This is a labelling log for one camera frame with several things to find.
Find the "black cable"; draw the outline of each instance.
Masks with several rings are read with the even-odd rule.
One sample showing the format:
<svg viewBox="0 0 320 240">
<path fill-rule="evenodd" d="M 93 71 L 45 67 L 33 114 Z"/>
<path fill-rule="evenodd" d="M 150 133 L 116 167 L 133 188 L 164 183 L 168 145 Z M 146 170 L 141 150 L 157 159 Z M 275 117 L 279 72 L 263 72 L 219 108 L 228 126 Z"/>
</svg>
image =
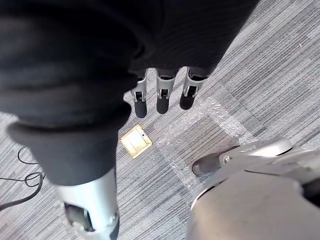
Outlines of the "black cable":
<svg viewBox="0 0 320 240">
<path fill-rule="evenodd" d="M 27 164 L 27 165 L 37 165 L 37 164 L 38 164 L 37 162 L 25 162 L 25 161 L 22 161 L 22 160 L 21 160 L 21 158 L 20 158 L 20 153 L 21 153 L 21 151 L 22 151 L 23 149 L 25 149 L 25 148 L 26 148 L 26 146 L 20 148 L 20 150 L 18 151 L 17 159 L 18 159 L 21 163 L 23 163 L 23 164 Z M 34 185 L 30 185 L 30 184 L 28 183 L 29 180 L 35 179 L 35 178 L 37 178 L 37 177 L 39 177 L 39 183 L 34 184 Z M 35 190 L 32 194 L 30 194 L 29 196 L 27 196 L 27 197 L 24 197 L 24 198 L 19 199 L 19 200 L 15 200 L 15 201 L 11 201 L 11 202 L 7 202 L 7 203 L 4 203 L 4 204 L 1 204 L 1 205 L 0 205 L 0 212 L 1 212 L 2 210 L 4 210 L 4 209 L 7 209 L 7 208 L 9 208 L 9 207 L 12 207 L 12 206 L 16 206 L 16 205 L 25 203 L 26 201 L 34 198 L 34 197 L 40 192 L 44 179 L 45 179 L 45 175 L 44 175 L 42 172 L 39 172 L 39 171 L 32 172 L 32 173 L 28 174 L 28 175 L 24 178 L 24 180 L 22 180 L 22 179 L 14 179 L 14 178 L 0 177 L 0 180 L 10 180 L 10 181 L 24 182 L 25 185 L 27 185 L 29 188 L 33 188 L 33 187 L 38 186 L 38 187 L 36 188 L 36 190 Z"/>
</svg>

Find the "clear plastic sheet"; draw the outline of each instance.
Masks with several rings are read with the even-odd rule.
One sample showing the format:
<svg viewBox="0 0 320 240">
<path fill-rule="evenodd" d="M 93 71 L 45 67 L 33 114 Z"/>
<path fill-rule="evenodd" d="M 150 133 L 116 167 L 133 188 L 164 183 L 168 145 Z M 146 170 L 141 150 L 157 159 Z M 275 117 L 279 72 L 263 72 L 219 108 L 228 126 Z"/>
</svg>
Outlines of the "clear plastic sheet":
<svg viewBox="0 0 320 240">
<path fill-rule="evenodd" d="M 201 132 L 202 129 L 205 131 L 206 126 L 211 124 L 208 122 L 208 119 L 210 119 L 213 124 L 218 125 L 227 137 L 233 140 L 234 144 L 243 145 L 256 141 L 252 134 L 232 117 L 221 104 L 216 102 L 213 97 L 195 101 L 192 110 L 186 111 L 182 117 L 179 117 L 178 120 L 167 126 L 163 130 L 161 139 L 155 143 L 175 174 L 193 195 L 199 192 L 202 181 L 193 174 L 191 170 L 192 163 L 186 163 L 186 159 L 179 153 L 179 151 L 183 153 L 183 148 L 188 147 L 187 145 L 183 146 L 183 141 L 189 142 L 190 139 L 182 139 L 181 141 L 177 141 L 177 139 L 179 139 L 179 137 L 192 138 L 192 134 L 195 132 L 195 126 L 200 128 L 199 132 Z M 193 133 L 186 135 L 185 133 L 191 132 L 190 129 L 193 129 Z"/>
</svg>

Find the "striped carpet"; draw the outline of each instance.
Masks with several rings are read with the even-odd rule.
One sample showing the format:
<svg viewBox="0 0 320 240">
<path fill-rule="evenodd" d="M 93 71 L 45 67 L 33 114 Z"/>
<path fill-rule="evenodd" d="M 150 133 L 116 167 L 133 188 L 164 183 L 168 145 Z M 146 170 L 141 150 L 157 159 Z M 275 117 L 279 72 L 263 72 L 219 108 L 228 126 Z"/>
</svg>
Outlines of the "striped carpet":
<svg viewBox="0 0 320 240">
<path fill-rule="evenodd" d="M 153 146 L 132 160 L 117 148 L 119 240 L 182 240 L 188 212 L 203 179 L 191 164 L 199 157 L 255 139 L 289 138 L 320 147 L 320 4 L 263 0 L 199 92 L 183 111 L 179 99 L 186 69 L 176 78 L 167 114 L 156 112 L 156 75 L 148 72 L 148 115 L 131 114 L 124 135 L 140 124 Z M 125 99 L 133 104 L 130 94 Z M 17 161 L 21 146 L 5 134 L 14 117 L 0 115 L 0 177 L 20 178 L 38 167 Z M 21 156 L 32 161 L 29 152 Z M 34 189 L 0 180 L 0 203 Z M 0 213 L 3 240 L 76 240 L 50 183 L 27 203 Z"/>
</svg>

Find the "silver metal part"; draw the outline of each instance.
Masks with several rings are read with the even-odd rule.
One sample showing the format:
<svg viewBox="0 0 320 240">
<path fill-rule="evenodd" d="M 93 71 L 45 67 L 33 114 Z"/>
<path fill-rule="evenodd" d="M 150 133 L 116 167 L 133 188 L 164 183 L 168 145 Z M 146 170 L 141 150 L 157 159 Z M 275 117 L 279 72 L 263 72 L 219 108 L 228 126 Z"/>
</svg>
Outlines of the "silver metal part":
<svg viewBox="0 0 320 240">
<path fill-rule="evenodd" d="M 285 137 L 268 141 L 255 141 L 227 151 L 219 156 L 220 164 L 226 164 L 237 155 L 274 157 L 292 149 L 291 142 Z"/>
<path fill-rule="evenodd" d="M 162 79 L 159 74 L 156 75 L 156 92 L 159 99 L 162 98 L 162 90 L 168 90 L 168 93 L 166 95 L 166 99 L 170 98 L 170 95 L 172 93 L 172 90 L 174 88 L 175 84 L 175 77 L 171 79 Z"/>
<path fill-rule="evenodd" d="M 119 220 L 116 173 L 111 169 L 104 176 L 76 186 L 55 185 L 60 200 L 80 207 L 89 213 L 93 232 L 86 231 L 79 222 L 72 223 L 77 233 L 86 240 L 110 239 Z"/>
<path fill-rule="evenodd" d="M 226 152 L 192 204 L 187 240 L 319 239 L 320 209 L 306 196 L 320 194 L 320 150 L 253 144 Z"/>
<path fill-rule="evenodd" d="M 138 92 L 141 92 L 142 102 L 145 102 L 147 97 L 147 72 L 145 72 L 144 78 L 138 81 L 136 87 L 131 90 L 131 94 L 135 102 L 138 101 L 137 99 Z"/>
<path fill-rule="evenodd" d="M 190 78 L 190 68 L 188 67 L 187 71 L 186 71 L 185 78 L 184 78 L 183 95 L 185 97 L 187 97 L 190 87 L 196 87 L 195 92 L 192 95 L 192 97 L 194 98 L 198 94 L 198 91 L 201 89 L 201 87 L 204 84 L 205 80 L 206 79 L 199 80 L 199 81 L 192 80 Z"/>
</svg>

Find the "robotic fingertip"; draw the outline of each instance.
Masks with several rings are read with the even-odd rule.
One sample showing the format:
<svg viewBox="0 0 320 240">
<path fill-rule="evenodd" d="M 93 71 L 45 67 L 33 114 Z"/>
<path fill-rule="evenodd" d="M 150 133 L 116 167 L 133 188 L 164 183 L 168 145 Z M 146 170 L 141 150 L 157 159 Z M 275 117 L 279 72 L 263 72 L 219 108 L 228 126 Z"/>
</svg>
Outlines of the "robotic fingertip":
<svg viewBox="0 0 320 240">
<path fill-rule="evenodd" d="M 134 102 L 134 111 L 138 118 L 143 119 L 147 115 L 147 103 L 138 99 L 137 102 Z"/>
<path fill-rule="evenodd" d="M 156 98 L 156 110 L 160 114 L 165 114 L 169 109 L 169 99 L 165 96 L 162 98 Z"/>
<path fill-rule="evenodd" d="M 181 95 L 181 98 L 180 98 L 180 107 L 183 109 L 183 110 L 189 110 L 192 105 L 194 104 L 194 101 L 195 101 L 195 98 L 188 95 L 188 96 L 185 96 L 183 93 Z"/>
</svg>

